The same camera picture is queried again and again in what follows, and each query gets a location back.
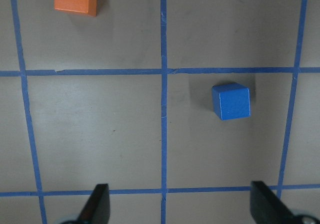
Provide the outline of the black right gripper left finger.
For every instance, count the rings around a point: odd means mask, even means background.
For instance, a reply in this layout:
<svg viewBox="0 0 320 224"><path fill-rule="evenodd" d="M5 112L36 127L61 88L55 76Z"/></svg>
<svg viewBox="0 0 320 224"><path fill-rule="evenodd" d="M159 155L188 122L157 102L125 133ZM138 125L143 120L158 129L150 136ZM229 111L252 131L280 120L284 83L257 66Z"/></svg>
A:
<svg viewBox="0 0 320 224"><path fill-rule="evenodd" d="M109 196L108 184L97 184L77 217L77 222L107 224L111 213Z"/></svg>

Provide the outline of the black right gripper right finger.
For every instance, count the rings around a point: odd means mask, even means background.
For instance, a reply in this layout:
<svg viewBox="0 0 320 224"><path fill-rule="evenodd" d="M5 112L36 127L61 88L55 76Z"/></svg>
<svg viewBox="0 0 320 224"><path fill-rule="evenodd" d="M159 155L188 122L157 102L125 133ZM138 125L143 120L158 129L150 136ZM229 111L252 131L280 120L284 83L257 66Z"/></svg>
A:
<svg viewBox="0 0 320 224"><path fill-rule="evenodd" d="M250 213L259 224L300 223L263 181L252 181L250 186Z"/></svg>

